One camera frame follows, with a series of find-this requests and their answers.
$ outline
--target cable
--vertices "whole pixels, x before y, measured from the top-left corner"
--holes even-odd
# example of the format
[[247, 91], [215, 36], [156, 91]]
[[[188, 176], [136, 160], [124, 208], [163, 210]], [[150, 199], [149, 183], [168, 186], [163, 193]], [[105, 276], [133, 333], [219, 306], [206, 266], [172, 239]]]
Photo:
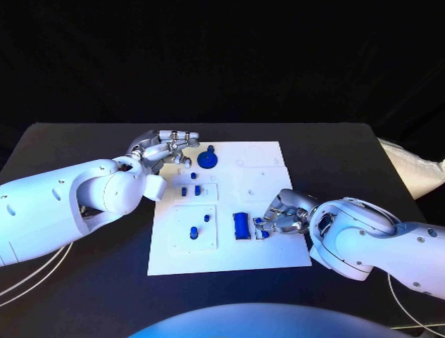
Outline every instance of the cable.
[[10, 292], [29, 278], [32, 278], [32, 276], [35, 276], [38, 274], [38, 272], [49, 265], [49, 263], [52, 263], [53, 259], [56, 258], [56, 256], [59, 255], [59, 253], [62, 252], [64, 249], [65, 249], [65, 246], [62, 246], [58, 249], [53, 257], [48, 260], [48, 262], [43, 264], [43, 266], [22, 281], [19, 281], [10, 288], [7, 288], [3, 292], [0, 292], [0, 296], [3, 294], [6, 294], [7, 292]]
[[406, 315], [410, 317], [410, 319], [427, 330], [430, 331], [433, 334], [436, 334], [437, 336], [443, 337], [445, 338], [445, 335], [440, 334], [439, 332], [436, 332], [435, 330], [429, 329], [427, 326], [424, 326], [419, 321], [417, 319], [413, 318], [413, 316], [410, 315], [410, 313], [407, 312], [406, 308], [403, 307], [403, 305], [400, 304], [400, 301], [398, 301], [398, 298], [396, 296], [396, 292], [393, 291], [393, 286], [391, 286], [391, 280], [390, 280], [390, 274], [388, 275], [388, 286], [390, 286], [390, 291], [391, 291], [391, 295], [393, 295], [393, 298], [396, 299], [396, 302], [403, 310], [403, 312], [406, 313]]
[[16, 297], [13, 297], [10, 300], [7, 300], [3, 304], [0, 304], [0, 307], [3, 305], [6, 305], [7, 303], [10, 303], [12, 301], [14, 301], [23, 294], [26, 294], [29, 291], [32, 291], [35, 289], [35, 287], [38, 287], [38, 285], [42, 283], [42, 281], [48, 278], [48, 276], [53, 273], [55, 269], [58, 268], [58, 266], [61, 265], [65, 257], [66, 257], [66, 254], [68, 254], [68, 251], [71, 250], [71, 247], [72, 247], [72, 243], [69, 244], [68, 248], [66, 248], [66, 251], [65, 251], [65, 254], [64, 254], [64, 257], [61, 258], [59, 262], [56, 263], [56, 265], [53, 266], [53, 269], [48, 272], [46, 276], [39, 280], [39, 282], [23, 292], [20, 293]]

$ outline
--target blue cylinder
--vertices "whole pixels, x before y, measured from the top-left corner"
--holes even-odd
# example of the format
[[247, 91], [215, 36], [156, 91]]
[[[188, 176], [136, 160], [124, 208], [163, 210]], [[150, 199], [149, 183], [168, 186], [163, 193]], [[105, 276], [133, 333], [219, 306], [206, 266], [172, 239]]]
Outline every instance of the blue cylinder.
[[199, 153], [199, 156], [196, 157], [196, 164], [204, 169], [211, 169], [217, 165], [217, 156], [214, 153], [214, 147], [208, 146], [206, 151], [202, 151]]
[[234, 236], [235, 239], [250, 239], [250, 228], [248, 228], [248, 214], [234, 214]]
[[189, 238], [196, 239], [199, 237], [199, 233], [196, 232], [196, 227], [189, 229]]

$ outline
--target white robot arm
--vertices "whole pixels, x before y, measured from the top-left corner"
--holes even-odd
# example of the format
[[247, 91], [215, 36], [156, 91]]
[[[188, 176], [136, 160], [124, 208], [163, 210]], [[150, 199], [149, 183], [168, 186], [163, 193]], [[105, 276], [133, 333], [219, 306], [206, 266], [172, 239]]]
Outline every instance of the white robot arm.
[[411, 290], [445, 299], [445, 227], [401, 223], [357, 199], [319, 204], [289, 189], [256, 227], [283, 234], [309, 232], [312, 258], [342, 276], [365, 280], [377, 267]]
[[163, 163], [191, 166], [185, 147], [198, 133], [150, 130], [127, 154], [22, 178], [0, 186], [0, 266], [39, 257], [129, 214], [142, 197], [159, 201]]

